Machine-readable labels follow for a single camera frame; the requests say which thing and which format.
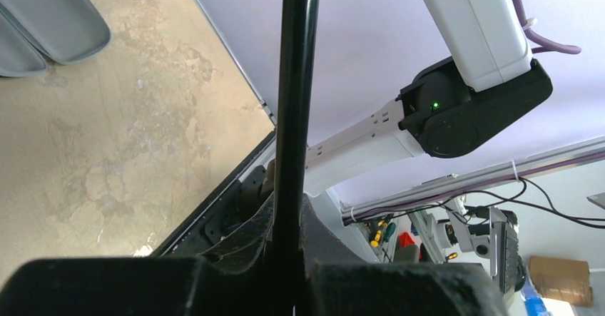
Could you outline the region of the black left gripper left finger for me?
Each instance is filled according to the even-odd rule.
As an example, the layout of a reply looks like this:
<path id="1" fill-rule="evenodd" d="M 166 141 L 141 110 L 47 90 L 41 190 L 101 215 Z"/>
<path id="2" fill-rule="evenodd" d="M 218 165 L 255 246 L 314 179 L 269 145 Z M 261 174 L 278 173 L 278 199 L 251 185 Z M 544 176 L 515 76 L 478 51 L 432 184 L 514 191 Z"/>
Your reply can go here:
<path id="1" fill-rule="evenodd" d="M 264 289 L 204 257 L 40 259 L 1 289 L 2 315 L 271 315 Z"/>

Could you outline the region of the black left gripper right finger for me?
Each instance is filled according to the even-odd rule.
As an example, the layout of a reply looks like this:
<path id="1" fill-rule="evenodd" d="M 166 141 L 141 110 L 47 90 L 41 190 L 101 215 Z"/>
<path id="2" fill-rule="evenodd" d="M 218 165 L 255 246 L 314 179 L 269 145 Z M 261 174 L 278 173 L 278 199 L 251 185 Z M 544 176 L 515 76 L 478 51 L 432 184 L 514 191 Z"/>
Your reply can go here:
<path id="1" fill-rule="evenodd" d="M 311 315 L 507 315 L 497 286 L 475 264 L 316 265 Z"/>

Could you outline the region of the pink and black folding umbrella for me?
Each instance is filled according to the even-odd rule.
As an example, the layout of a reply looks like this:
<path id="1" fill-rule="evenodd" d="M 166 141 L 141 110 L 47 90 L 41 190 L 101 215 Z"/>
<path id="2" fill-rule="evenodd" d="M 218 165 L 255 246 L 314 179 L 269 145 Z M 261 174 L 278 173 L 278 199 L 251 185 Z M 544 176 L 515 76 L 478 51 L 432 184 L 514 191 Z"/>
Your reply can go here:
<path id="1" fill-rule="evenodd" d="M 300 244 L 319 0 L 283 0 L 273 219 L 272 311 L 291 315 L 304 290 Z"/>

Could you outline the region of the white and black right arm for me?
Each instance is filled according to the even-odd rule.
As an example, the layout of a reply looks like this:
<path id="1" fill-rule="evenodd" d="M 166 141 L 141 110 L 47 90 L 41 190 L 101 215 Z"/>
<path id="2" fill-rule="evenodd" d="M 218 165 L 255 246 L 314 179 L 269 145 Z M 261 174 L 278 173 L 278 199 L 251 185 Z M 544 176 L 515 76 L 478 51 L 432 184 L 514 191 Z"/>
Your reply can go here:
<path id="1" fill-rule="evenodd" d="M 419 72 L 380 110 L 311 147 L 305 193 L 319 195 L 405 158 L 465 156 L 552 94 L 522 0 L 423 2 L 449 58 Z"/>

